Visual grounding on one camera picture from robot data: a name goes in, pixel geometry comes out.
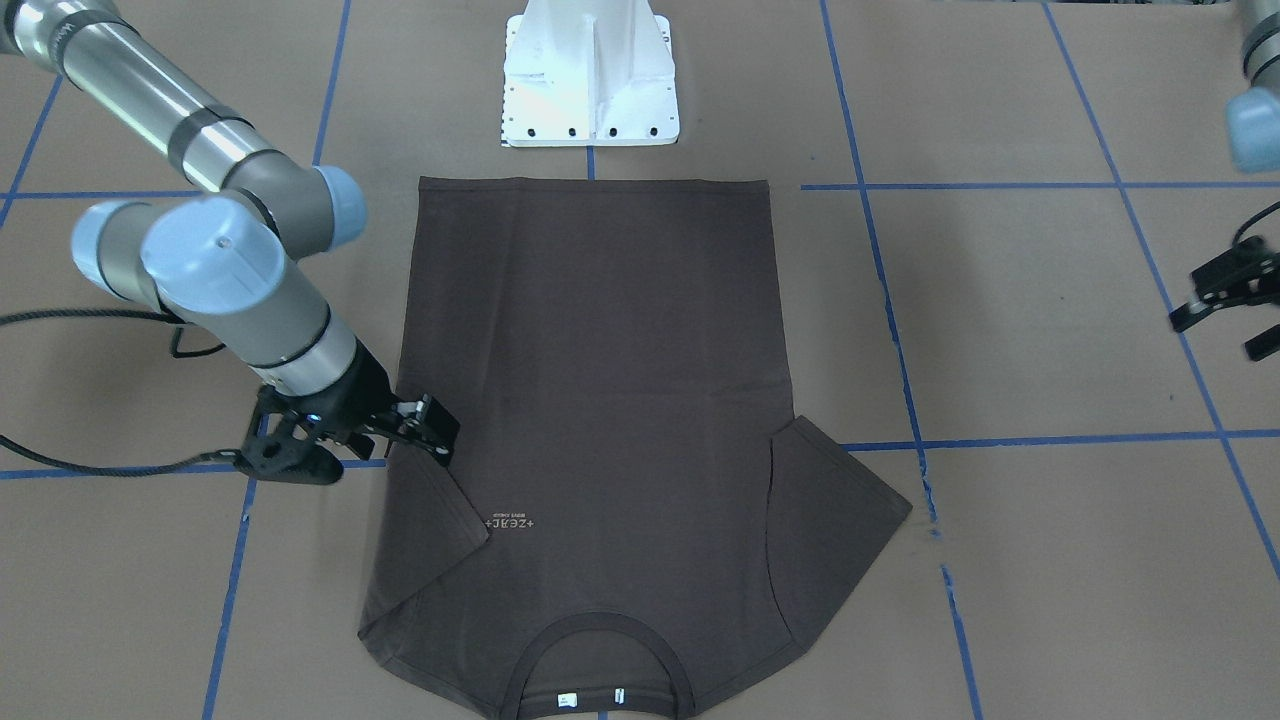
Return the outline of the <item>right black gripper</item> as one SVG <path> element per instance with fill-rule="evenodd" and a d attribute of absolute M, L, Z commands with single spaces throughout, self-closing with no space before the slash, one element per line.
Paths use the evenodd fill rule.
<path fill-rule="evenodd" d="M 255 423 L 280 418 L 273 434 L 283 442 L 301 441 L 361 446 L 360 436 L 380 436 L 398 445 L 422 450 L 442 468 L 454 457 L 460 421 L 430 395 L 401 401 L 390 388 L 387 369 L 357 341 L 348 368 L 328 388 L 305 396 L 288 396 L 273 386 L 259 388 Z"/>

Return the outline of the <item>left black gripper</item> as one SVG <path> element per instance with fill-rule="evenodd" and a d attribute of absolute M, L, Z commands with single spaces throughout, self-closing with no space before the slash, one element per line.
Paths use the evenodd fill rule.
<path fill-rule="evenodd" d="M 1277 305 L 1277 250 L 1263 236 L 1249 236 L 1190 273 L 1193 295 L 1170 311 L 1170 327 L 1185 333 L 1213 313 L 1240 305 Z M 1244 342 L 1245 356 L 1262 361 L 1280 350 L 1280 325 Z"/>

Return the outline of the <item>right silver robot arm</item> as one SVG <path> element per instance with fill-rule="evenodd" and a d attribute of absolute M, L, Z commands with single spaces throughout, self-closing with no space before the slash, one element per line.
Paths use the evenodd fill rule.
<path fill-rule="evenodd" d="M 5 1 L 3 53 L 93 99 L 197 190 L 168 205 L 96 204 L 70 233 L 79 273 L 128 302 L 127 316 L 200 327 L 259 377 L 241 446 L 191 465 L 227 461 L 262 480 L 325 486 L 343 473 L 333 445 L 367 460 L 378 438 L 451 464 L 458 421 L 433 396 L 397 396 L 300 269 L 364 233 L 367 204 L 351 174 L 274 147 L 111 1 Z"/>

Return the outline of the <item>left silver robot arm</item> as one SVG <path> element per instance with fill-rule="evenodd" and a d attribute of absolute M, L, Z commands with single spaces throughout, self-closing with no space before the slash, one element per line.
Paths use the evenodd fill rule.
<path fill-rule="evenodd" d="M 1245 174 L 1279 169 L 1279 3 L 1236 1 L 1240 65 L 1248 88 L 1225 106 L 1228 149 Z M 1279 305 L 1279 255 L 1254 228 L 1277 215 L 1277 202 L 1245 219 L 1228 249 L 1190 274 L 1193 295 L 1169 314 L 1174 332 L 1184 333 L 1215 313 L 1231 307 Z"/>

